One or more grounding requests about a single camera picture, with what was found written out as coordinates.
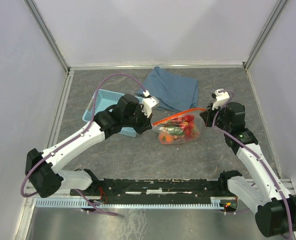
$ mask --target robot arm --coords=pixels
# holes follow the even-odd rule
[[[139,134],[151,129],[152,109],[158,103],[155,97],[148,96],[140,104],[136,97],[125,94],[116,105],[98,112],[93,122],[87,123],[62,142],[42,152],[35,148],[29,151],[26,175],[37,163],[43,161],[29,177],[37,193],[42,198],[47,198],[59,189],[96,189],[91,185],[95,185],[98,179],[90,170],[67,171],[62,168],[89,147],[119,133],[124,127],[131,127]]]
[[[261,233],[271,237],[288,232],[287,211],[282,194],[289,206],[292,229],[296,231],[296,196],[278,179],[265,159],[258,140],[245,127],[245,106],[229,102],[229,95],[223,89],[213,93],[214,103],[210,103],[200,116],[206,127],[217,126],[224,133],[226,144],[242,161],[252,176],[257,189],[254,189],[241,173],[232,171],[226,178],[228,190],[238,196],[255,214]]]

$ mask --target vegetables in plastic bag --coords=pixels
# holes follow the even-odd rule
[[[159,141],[164,145],[186,143],[198,138],[203,127],[200,113],[204,108],[192,108],[166,117],[152,124],[152,130],[159,133]]]

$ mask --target red tomato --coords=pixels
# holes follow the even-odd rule
[[[186,121],[189,123],[189,122],[192,122],[193,120],[195,120],[195,116],[194,115],[186,115]]]
[[[192,130],[190,128],[186,128],[183,132],[186,137],[190,137],[192,135]]]
[[[189,125],[188,125],[188,128],[193,129],[194,127],[196,127],[196,124],[193,121],[190,121]]]

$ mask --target white wall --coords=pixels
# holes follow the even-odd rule
[[[296,192],[296,1],[289,1],[250,69],[280,164]]]
[[[277,0],[35,0],[71,67],[241,64]]]
[[[22,0],[0,0],[0,240],[23,201],[26,154],[48,141],[65,73]]]

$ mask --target white bracket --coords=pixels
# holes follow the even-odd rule
[[[215,110],[218,107],[221,107],[222,105],[224,105],[228,101],[228,99],[229,99],[228,92],[226,92],[226,91],[219,92],[222,90],[224,90],[224,89],[217,89],[216,91],[214,91],[214,94],[216,95],[216,101],[212,105],[212,110]]]

